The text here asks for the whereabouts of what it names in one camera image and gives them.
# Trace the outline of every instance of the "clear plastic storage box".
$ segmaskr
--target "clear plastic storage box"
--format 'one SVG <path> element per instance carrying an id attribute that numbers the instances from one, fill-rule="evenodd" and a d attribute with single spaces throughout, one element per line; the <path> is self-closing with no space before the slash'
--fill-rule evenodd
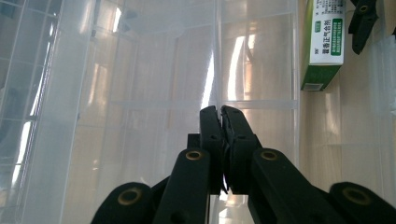
<path id="1" fill-rule="evenodd" d="M 115 187 L 169 176 L 208 105 L 241 109 L 315 186 L 396 205 L 386 21 L 304 92 L 303 19 L 304 0 L 0 0 L 0 223 L 91 222 Z M 212 196 L 211 223 L 252 223 L 247 203 Z"/>

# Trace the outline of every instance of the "green and white box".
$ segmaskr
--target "green and white box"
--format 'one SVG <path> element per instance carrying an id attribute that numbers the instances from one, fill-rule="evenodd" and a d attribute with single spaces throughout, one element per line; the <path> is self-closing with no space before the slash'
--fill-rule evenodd
<path id="1" fill-rule="evenodd" d="M 303 91 L 323 91 L 344 62 L 345 0 L 308 0 Z"/>

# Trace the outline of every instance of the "white label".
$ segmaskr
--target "white label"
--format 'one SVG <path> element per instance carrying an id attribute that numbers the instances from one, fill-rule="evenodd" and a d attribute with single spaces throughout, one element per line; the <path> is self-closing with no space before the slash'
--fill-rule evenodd
<path id="1" fill-rule="evenodd" d="M 310 64 L 344 62 L 345 2 L 314 0 Z"/>

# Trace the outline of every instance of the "screw hole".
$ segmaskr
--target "screw hole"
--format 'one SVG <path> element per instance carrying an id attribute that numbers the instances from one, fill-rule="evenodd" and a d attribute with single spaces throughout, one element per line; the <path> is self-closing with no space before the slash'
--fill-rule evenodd
<path id="1" fill-rule="evenodd" d="M 275 152 L 272 151 L 264 151 L 262 152 L 262 158 L 268 161 L 276 161 L 277 155 L 275 154 Z"/>
<path id="2" fill-rule="evenodd" d="M 343 194 L 348 200 L 359 205 L 369 205 L 372 202 L 371 198 L 360 189 L 348 187 L 343 189 Z"/>
<path id="3" fill-rule="evenodd" d="M 137 203 L 142 197 L 142 190 L 138 188 L 126 189 L 118 198 L 119 204 L 131 205 Z"/>
<path id="4" fill-rule="evenodd" d="M 204 155 L 199 152 L 199 151 L 189 151 L 186 154 L 187 159 L 189 159 L 190 161 L 198 161 L 200 160 Z"/>
<path id="5" fill-rule="evenodd" d="M 369 8 L 367 6 L 362 6 L 361 8 L 359 8 L 360 12 L 366 12 Z"/>

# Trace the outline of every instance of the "black clip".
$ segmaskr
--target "black clip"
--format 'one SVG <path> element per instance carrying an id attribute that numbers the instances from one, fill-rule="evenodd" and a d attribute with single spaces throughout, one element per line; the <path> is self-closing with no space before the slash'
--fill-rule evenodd
<path id="1" fill-rule="evenodd" d="M 376 0 L 350 0 L 356 9 L 349 24 L 348 33 L 352 36 L 352 49 L 356 54 L 361 54 L 370 33 L 373 30 L 376 15 Z"/>

